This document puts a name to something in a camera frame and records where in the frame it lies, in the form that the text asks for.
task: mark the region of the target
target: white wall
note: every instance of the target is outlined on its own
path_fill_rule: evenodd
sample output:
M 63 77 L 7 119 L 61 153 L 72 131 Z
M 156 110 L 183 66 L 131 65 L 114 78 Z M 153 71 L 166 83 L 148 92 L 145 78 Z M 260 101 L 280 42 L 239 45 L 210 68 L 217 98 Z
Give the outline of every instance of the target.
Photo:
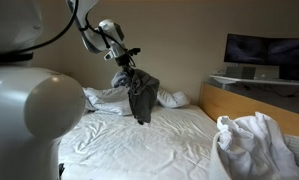
M 69 19 L 62 1 L 44 1 L 44 37 L 64 27 Z M 89 15 L 97 26 L 111 18 L 121 25 L 128 48 L 140 47 L 137 68 L 160 79 L 169 91 L 182 90 L 197 103 L 200 84 L 215 69 L 224 68 L 227 33 L 268 37 L 299 37 L 299 0 L 148 2 L 101 1 Z M 35 66 L 71 73 L 83 86 L 110 88 L 115 61 L 89 53 L 72 28 L 50 47 L 36 52 Z M 276 73 L 275 67 L 258 67 Z

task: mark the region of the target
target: wooden headboard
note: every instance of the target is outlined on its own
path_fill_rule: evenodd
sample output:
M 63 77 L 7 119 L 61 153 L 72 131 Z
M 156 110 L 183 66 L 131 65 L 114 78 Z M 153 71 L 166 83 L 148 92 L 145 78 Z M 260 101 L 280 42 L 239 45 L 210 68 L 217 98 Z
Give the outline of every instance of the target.
M 214 121 L 223 115 L 235 119 L 254 115 L 256 111 L 259 111 L 276 120 L 283 133 L 299 136 L 299 114 L 206 83 L 203 83 L 201 87 L 199 107 Z

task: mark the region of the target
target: white towel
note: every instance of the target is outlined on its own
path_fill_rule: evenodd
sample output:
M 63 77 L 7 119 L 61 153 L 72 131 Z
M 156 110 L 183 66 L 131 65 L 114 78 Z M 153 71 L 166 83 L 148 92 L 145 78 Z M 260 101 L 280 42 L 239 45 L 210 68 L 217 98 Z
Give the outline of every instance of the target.
M 299 167 L 275 120 L 256 112 L 218 118 L 220 157 L 232 179 L 299 179 Z

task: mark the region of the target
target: white bed sheet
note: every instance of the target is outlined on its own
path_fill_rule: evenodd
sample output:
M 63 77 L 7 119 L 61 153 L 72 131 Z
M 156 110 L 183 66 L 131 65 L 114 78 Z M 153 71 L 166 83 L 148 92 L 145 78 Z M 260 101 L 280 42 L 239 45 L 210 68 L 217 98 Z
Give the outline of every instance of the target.
M 192 105 L 156 106 L 143 126 L 132 116 L 87 114 L 61 141 L 62 180 L 206 179 L 217 132 Z

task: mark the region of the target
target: white device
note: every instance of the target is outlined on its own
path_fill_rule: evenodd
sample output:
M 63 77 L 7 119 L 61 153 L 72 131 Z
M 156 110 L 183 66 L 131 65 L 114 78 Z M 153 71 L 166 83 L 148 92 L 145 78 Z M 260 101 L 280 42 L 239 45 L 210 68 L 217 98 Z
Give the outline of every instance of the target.
M 120 27 L 111 20 L 88 28 L 86 15 L 98 0 L 67 3 L 74 12 L 86 48 L 129 67 Z M 82 87 L 58 72 L 28 67 L 31 47 L 42 33 L 36 0 L 0 0 L 0 180 L 58 180 L 61 137 L 80 120 Z

